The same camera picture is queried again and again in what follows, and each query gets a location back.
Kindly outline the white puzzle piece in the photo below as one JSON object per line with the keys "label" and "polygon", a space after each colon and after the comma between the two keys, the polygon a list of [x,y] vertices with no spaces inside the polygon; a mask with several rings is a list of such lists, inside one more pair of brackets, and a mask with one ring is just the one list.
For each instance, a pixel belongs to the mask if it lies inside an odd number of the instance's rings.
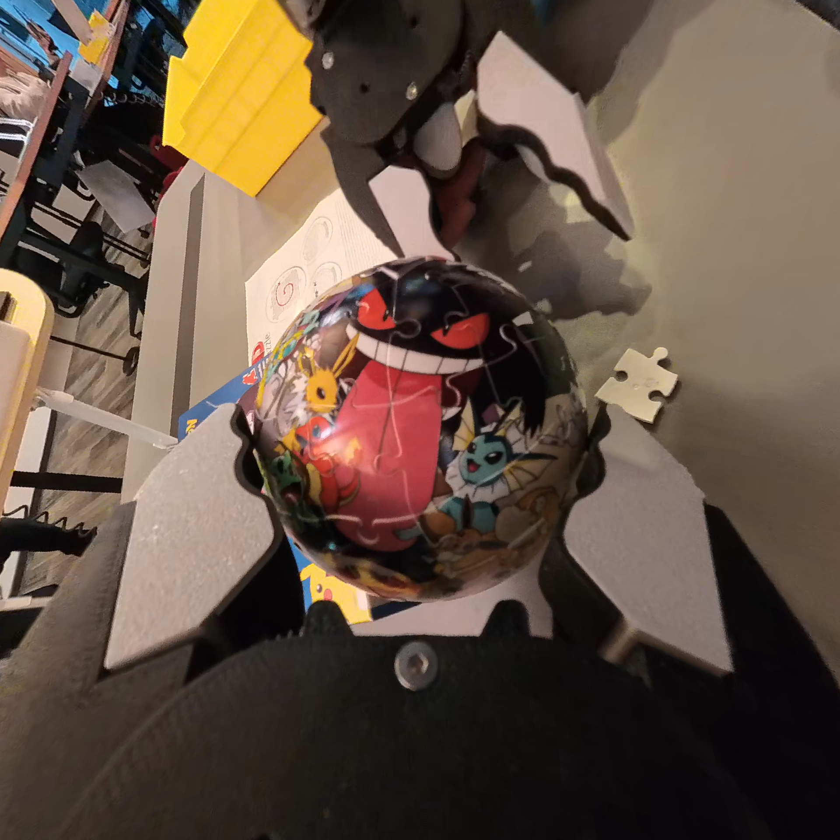
{"label": "white puzzle piece", "polygon": [[625,350],[614,365],[613,375],[595,393],[596,399],[621,408],[643,424],[654,424],[663,403],[653,396],[670,397],[679,381],[678,375],[665,366],[668,361],[665,347],[657,347],[650,354]]}

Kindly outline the brown wooden desk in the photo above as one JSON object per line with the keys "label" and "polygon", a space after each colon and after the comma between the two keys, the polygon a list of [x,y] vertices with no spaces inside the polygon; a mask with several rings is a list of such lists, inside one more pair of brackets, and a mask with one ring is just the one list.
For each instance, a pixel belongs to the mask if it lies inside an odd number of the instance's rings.
{"label": "brown wooden desk", "polygon": [[23,155],[19,159],[15,178],[8,187],[2,203],[1,238],[4,238],[11,228],[18,205],[23,200],[28,181],[34,173],[35,164],[46,139],[49,123],[54,116],[64,84],[69,76],[72,58],[73,55],[69,51],[63,54],[49,86],[46,99],[38,111],[33,128],[29,131]]}

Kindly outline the blue puzzle box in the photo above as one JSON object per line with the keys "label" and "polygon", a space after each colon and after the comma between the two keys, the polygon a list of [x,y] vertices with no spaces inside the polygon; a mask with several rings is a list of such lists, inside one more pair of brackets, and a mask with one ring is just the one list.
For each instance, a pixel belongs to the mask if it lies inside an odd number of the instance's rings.
{"label": "blue puzzle box", "polygon": [[369,360],[357,349],[358,338],[330,337],[326,350],[322,338],[316,329],[298,327],[270,353],[267,343],[258,342],[245,373],[189,408],[177,424],[177,437],[183,440],[221,405],[236,403],[255,433],[260,383],[264,374],[275,376],[269,414],[280,423],[280,441],[269,444],[269,456],[280,460],[284,498],[303,513],[336,512],[339,502],[348,499],[350,487],[340,488],[319,445]]}

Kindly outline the black office chair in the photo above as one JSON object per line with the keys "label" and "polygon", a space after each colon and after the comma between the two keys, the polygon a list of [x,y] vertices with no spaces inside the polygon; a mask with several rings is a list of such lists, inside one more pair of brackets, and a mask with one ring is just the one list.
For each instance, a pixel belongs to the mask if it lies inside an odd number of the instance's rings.
{"label": "black office chair", "polygon": [[78,319],[104,288],[121,289],[128,297],[129,335],[140,341],[138,319],[145,310],[149,273],[136,277],[108,261],[105,244],[102,227],[94,222],[81,223],[69,243],[32,223],[14,249],[12,266],[34,280],[55,313],[68,320]]}

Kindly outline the yellow plastic bin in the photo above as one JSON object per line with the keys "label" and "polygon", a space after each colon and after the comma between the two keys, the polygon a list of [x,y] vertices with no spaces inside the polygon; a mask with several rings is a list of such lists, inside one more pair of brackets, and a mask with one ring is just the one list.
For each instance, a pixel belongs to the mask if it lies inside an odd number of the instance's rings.
{"label": "yellow plastic bin", "polygon": [[312,47],[275,1],[203,1],[170,59],[163,143],[256,196],[322,120]]}

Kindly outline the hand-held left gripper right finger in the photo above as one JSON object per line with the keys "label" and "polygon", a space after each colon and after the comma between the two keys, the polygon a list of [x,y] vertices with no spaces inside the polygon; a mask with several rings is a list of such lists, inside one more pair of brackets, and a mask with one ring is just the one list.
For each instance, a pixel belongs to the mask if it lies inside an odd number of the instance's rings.
{"label": "hand-held left gripper right finger", "polygon": [[732,672],[705,496],[621,408],[595,416],[539,584],[555,636],[616,665],[638,646]]}

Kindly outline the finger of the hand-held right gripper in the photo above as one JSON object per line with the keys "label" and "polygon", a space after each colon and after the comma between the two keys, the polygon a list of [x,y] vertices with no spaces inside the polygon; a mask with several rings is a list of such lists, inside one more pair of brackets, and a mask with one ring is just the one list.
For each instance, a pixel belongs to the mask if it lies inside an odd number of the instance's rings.
{"label": "finger of the hand-held right gripper", "polygon": [[456,260],[436,231],[433,194],[422,171],[391,164],[369,185],[403,258]]}
{"label": "finger of the hand-held right gripper", "polygon": [[568,186],[615,236],[634,236],[623,189],[580,95],[502,31],[478,61],[476,108],[484,139],[514,147],[533,174]]}

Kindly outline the white table brace rod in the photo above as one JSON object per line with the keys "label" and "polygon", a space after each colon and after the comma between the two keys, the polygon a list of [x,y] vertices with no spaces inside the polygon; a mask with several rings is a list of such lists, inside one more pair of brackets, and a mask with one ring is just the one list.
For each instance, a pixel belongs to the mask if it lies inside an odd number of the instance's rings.
{"label": "white table brace rod", "polygon": [[131,439],[137,439],[158,449],[169,450],[178,444],[176,437],[135,423],[117,414],[106,412],[99,407],[79,402],[75,397],[65,392],[38,386],[35,388],[35,399],[52,411],[91,425],[103,427]]}

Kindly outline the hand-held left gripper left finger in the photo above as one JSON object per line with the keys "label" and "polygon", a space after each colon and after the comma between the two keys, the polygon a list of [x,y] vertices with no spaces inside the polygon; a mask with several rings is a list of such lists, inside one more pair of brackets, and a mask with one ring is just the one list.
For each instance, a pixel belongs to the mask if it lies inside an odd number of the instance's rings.
{"label": "hand-held left gripper left finger", "polygon": [[303,598],[241,407],[215,409],[134,500],[105,649],[109,671],[184,644],[222,649],[296,632]]}

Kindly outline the white instruction leaflet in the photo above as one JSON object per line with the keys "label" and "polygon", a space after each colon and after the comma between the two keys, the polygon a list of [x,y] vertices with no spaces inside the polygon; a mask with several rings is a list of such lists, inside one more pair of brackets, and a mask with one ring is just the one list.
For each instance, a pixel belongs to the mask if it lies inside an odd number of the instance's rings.
{"label": "white instruction leaflet", "polygon": [[265,359],[295,317],[335,285],[396,255],[340,189],[323,198],[245,283],[248,359]]}

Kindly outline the colourful puzzle ball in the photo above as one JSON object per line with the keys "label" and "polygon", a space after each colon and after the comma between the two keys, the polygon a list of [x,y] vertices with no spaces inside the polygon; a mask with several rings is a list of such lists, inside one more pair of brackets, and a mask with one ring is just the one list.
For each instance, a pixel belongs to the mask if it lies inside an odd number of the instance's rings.
{"label": "colourful puzzle ball", "polygon": [[541,559],[587,415],[560,332],[517,289],[438,257],[336,286],[278,342],[255,456],[287,536],[391,602],[482,592]]}

